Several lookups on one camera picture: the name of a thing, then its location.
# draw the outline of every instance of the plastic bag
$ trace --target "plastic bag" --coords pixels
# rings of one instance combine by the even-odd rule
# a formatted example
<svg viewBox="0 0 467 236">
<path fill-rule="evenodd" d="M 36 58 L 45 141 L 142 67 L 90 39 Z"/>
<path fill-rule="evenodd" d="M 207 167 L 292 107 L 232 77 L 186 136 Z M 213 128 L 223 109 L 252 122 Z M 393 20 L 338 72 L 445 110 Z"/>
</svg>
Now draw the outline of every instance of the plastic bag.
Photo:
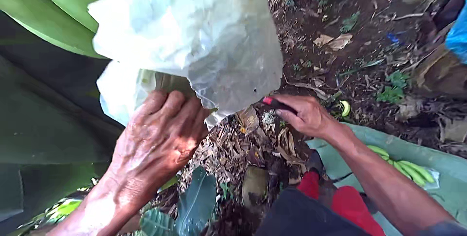
<svg viewBox="0 0 467 236">
<path fill-rule="evenodd" d="M 155 72 L 188 78 L 203 107 L 219 109 L 209 126 L 280 86 L 267 0 L 100 0 L 89 13 L 97 53 L 114 60 L 97 81 L 102 107 L 124 125 L 160 88 Z"/>
<path fill-rule="evenodd" d="M 467 4 L 464 5 L 454 26 L 447 34 L 445 45 L 463 64 L 467 64 Z"/>
</svg>

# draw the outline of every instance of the right hand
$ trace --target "right hand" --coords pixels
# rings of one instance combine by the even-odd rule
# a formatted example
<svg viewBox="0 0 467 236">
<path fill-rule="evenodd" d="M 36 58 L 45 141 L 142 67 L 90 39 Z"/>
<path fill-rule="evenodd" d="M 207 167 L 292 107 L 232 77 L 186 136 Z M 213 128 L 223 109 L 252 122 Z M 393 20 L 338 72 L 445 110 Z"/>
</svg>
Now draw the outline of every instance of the right hand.
<svg viewBox="0 0 467 236">
<path fill-rule="evenodd" d="M 332 137 L 335 127 L 341 126 L 314 97 L 285 94 L 272 97 L 298 112 L 295 115 L 288 110 L 276 110 L 276 114 L 307 136 L 327 140 Z"/>
</svg>

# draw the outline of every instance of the dirt ground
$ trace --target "dirt ground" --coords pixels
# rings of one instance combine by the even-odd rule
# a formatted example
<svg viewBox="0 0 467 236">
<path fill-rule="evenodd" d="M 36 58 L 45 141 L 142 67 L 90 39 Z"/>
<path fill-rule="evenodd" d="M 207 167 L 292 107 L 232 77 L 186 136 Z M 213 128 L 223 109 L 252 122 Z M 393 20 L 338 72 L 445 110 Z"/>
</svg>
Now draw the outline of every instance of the dirt ground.
<svg viewBox="0 0 467 236">
<path fill-rule="evenodd" d="M 398 104 L 377 101 L 384 87 L 390 86 L 386 80 L 390 74 L 402 71 L 409 75 L 427 55 L 418 47 L 421 17 L 404 16 L 434 11 L 439 1 L 407 6 L 402 0 L 269 0 L 284 60 L 282 85 L 277 92 L 315 96 L 341 121 L 467 158 L 465 150 L 449 150 L 440 143 L 435 113 L 400 120 Z M 343 22 L 354 14 L 358 14 L 355 25 L 342 31 Z M 341 45 L 342 49 L 333 49 L 332 42 L 321 46 L 315 42 L 322 35 L 351 35 L 351 39 Z M 418 96 L 410 80 L 408 83 L 404 96 Z M 341 116 L 339 100 L 351 106 L 346 117 Z M 424 99 L 425 105 L 440 102 L 443 99 Z M 178 184 L 179 192 L 184 191 L 191 171 L 199 165 L 216 176 L 219 196 L 213 222 L 204 233 L 252 235 L 280 191 L 300 182 L 313 153 L 304 143 L 308 139 L 262 104 L 254 104 L 245 115 L 230 116 L 215 127 Z M 258 199 L 245 199 L 242 191 L 248 166 L 267 172 L 266 193 Z M 164 206 L 175 216 L 173 204 Z"/>
</svg>

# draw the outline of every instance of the green tarp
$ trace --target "green tarp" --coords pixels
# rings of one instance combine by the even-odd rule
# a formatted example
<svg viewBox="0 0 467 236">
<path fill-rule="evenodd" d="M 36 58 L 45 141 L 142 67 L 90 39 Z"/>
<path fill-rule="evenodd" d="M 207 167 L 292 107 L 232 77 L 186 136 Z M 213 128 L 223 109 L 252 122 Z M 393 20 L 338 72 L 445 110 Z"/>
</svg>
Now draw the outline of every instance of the green tarp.
<svg viewBox="0 0 467 236">
<path fill-rule="evenodd" d="M 385 149 L 391 158 L 411 161 L 420 166 L 439 171 L 440 188 L 427 190 L 427 192 L 461 224 L 467 225 L 467 160 L 406 142 L 398 137 L 369 127 L 347 125 L 363 143 Z M 337 151 L 324 140 L 314 139 L 307 141 L 307 144 L 311 149 L 318 151 L 326 173 L 331 179 L 338 179 L 352 172 Z M 354 174 L 335 183 L 336 187 L 344 185 L 353 186 L 358 191 L 363 192 L 363 188 Z M 381 225 L 386 235 L 401 235 L 380 212 L 375 214 L 374 218 Z"/>
</svg>

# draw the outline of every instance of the stick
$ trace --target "stick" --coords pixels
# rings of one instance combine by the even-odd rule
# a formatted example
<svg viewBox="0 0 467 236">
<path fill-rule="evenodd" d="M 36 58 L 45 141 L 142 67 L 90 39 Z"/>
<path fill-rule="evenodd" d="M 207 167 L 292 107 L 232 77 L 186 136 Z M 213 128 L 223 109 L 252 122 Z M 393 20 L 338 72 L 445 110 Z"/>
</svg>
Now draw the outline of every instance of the stick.
<svg viewBox="0 0 467 236">
<path fill-rule="evenodd" d="M 404 15 L 404 16 L 401 16 L 401 17 L 397 17 L 397 18 L 394 18 L 394 20 L 402 20 L 402 19 L 405 19 L 405 18 L 412 18 L 412 17 L 422 17 L 424 13 L 411 13 L 411 14 L 407 14 L 407 15 Z"/>
</svg>

